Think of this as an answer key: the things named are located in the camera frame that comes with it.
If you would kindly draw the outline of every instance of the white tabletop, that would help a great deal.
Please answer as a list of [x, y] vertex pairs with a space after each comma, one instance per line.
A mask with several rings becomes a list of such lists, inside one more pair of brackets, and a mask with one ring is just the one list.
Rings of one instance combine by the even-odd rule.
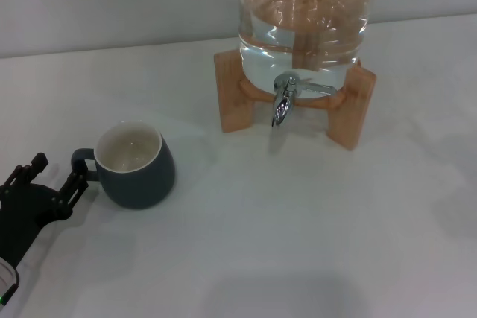
[[298, 110], [221, 132], [212, 56], [236, 39], [0, 60], [0, 178], [107, 127], [157, 125], [174, 192], [120, 209], [96, 184], [21, 264], [22, 318], [414, 318], [477, 312], [477, 16], [371, 25], [361, 142]]

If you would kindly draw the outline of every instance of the mug handle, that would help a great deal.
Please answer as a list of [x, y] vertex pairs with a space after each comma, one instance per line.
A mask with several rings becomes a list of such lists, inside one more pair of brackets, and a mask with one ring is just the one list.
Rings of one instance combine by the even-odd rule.
[[76, 173], [86, 174], [88, 182], [98, 182], [98, 172], [89, 171], [86, 160], [95, 160], [95, 151], [91, 148], [81, 148], [75, 150], [72, 155], [72, 169]]

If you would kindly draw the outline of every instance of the wooden dispenser stand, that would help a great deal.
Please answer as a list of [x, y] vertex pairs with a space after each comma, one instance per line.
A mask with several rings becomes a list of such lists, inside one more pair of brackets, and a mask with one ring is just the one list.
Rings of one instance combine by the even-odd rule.
[[[274, 96], [257, 89], [245, 76], [239, 50], [215, 54], [218, 105], [224, 133], [244, 130], [253, 124], [253, 103], [274, 102]], [[376, 76], [361, 67], [348, 70], [344, 87], [333, 97], [298, 99], [295, 106], [328, 111], [328, 137], [348, 150], [358, 144]]]

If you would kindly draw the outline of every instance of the robotic hand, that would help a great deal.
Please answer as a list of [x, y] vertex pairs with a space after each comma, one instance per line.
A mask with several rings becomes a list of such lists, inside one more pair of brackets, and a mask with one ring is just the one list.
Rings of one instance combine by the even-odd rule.
[[19, 286], [16, 267], [40, 231], [72, 216], [73, 207], [88, 188], [86, 172], [72, 171], [59, 191], [31, 184], [48, 165], [38, 153], [31, 165], [15, 168], [0, 186], [0, 311]]

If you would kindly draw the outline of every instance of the mug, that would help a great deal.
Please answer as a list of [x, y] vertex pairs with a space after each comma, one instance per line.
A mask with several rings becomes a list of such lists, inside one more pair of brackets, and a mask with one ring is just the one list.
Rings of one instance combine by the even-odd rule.
[[[94, 160], [89, 171], [86, 160]], [[141, 121], [122, 121], [103, 134], [95, 149], [78, 149], [72, 168], [99, 181], [112, 201], [129, 209], [146, 209], [164, 199], [175, 181], [175, 165], [162, 135]]]

